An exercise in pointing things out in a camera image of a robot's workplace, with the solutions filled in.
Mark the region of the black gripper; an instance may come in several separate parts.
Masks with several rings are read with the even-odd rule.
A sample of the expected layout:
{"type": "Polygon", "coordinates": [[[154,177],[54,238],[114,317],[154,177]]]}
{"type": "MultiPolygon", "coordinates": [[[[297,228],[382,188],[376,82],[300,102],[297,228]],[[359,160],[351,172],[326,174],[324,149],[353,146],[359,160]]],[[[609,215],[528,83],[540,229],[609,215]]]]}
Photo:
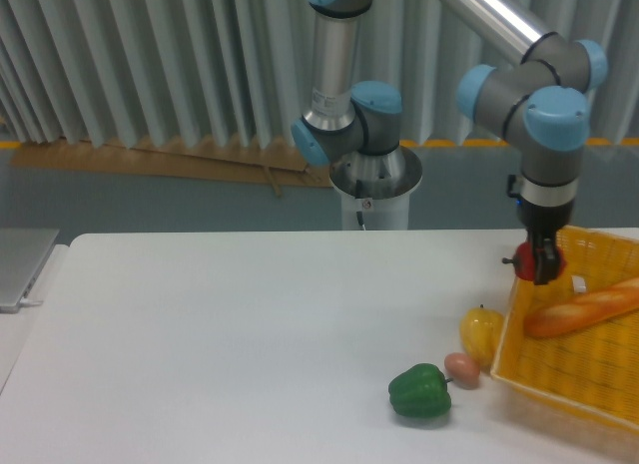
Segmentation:
{"type": "Polygon", "coordinates": [[[541,235],[533,241],[535,285],[545,285],[558,276],[558,250],[550,236],[570,223],[574,201],[555,207],[533,204],[524,198],[517,200],[517,216],[528,236],[541,235]]]}

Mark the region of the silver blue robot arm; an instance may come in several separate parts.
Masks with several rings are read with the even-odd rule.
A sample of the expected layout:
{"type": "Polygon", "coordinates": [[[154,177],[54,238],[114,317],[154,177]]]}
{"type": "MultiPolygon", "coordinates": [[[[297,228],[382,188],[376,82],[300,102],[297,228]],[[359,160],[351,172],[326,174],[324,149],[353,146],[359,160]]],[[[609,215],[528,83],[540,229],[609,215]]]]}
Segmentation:
{"type": "MultiPolygon", "coordinates": [[[[402,98],[392,85],[351,79],[359,18],[373,0],[308,0],[315,10],[312,98],[291,126],[312,166],[326,166],[349,231],[403,230],[422,167],[399,143],[402,98]]],[[[474,124],[516,148],[520,171],[507,192],[526,239],[509,263],[545,285],[563,271],[556,240],[571,217],[590,132],[588,93],[608,73],[595,42],[569,42],[511,0],[439,0],[512,66],[478,65],[455,100],[474,124]]]]}

